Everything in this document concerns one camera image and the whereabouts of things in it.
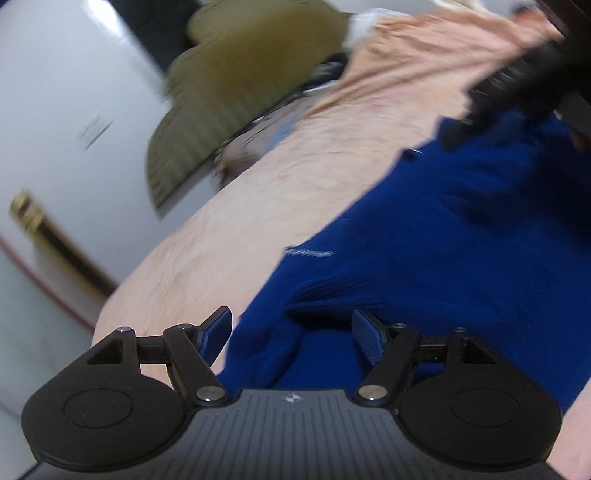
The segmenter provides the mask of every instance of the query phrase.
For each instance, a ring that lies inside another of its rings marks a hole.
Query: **logo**
[[[289,403],[291,403],[293,405],[294,403],[298,403],[299,401],[302,401],[303,398],[300,397],[297,393],[291,393],[288,396],[286,396],[284,398],[284,400],[288,401]]]
[[[295,248],[295,247],[288,247],[285,249],[285,254],[291,257],[300,256],[300,257],[316,257],[316,258],[324,258],[330,257],[334,255],[334,252],[327,251],[321,252],[319,250],[308,250],[307,248]]]

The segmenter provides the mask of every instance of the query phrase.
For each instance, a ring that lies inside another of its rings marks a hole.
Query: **white wall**
[[[0,480],[14,480],[34,459],[22,435],[31,394],[90,347],[76,323],[0,251]]]
[[[8,217],[12,198],[28,189],[122,281],[216,193],[216,182],[206,176],[164,219],[154,211],[145,153],[170,107],[164,76],[102,0],[10,0],[0,9],[0,66],[0,235],[93,323],[100,304],[35,251]],[[79,136],[96,115],[112,124],[85,150]]]

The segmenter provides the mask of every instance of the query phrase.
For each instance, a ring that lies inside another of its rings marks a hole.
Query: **black object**
[[[110,0],[145,49],[165,72],[194,45],[186,36],[187,22],[201,7],[197,0]]]
[[[560,479],[545,463],[557,403],[462,328],[421,336],[355,310],[353,336],[374,367],[352,398],[230,398],[208,365],[231,328],[221,307],[158,337],[112,332],[28,401],[22,428],[40,464],[23,478]],[[423,362],[445,369],[413,385]],[[140,363],[166,364],[176,392]]]
[[[526,52],[467,91],[470,111],[462,121],[442,129],[438,140],[444,150],[453,151],[472,135],[491,127],[497,115],[519,108],[532,122],[546,118],[566,106],[563,99],[579,93],[591,112],[591,1],[542,0],[549,19],[565,35]],[[571,115],[565,112],[568,121]],[[591,124],[574,125],[591,134]]]

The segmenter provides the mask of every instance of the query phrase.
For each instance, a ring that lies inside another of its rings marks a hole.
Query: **ribbed black surface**
[[[202,410],[168,451],[119,472],[66,473],[41,466],[27,480],[559,480],[546,464],[474,472],[429,457],[389,412],[352,403],[340,390],[245,391]]]

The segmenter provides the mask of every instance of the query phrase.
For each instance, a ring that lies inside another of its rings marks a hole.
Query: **blue shirt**
[[[424,335],[469,329],[566,411],[591,371],[591,156],[553,116],[499,125],[453,153],[424,145],[286,249],[230,339],[226,388],[354,391],[363,307]]]

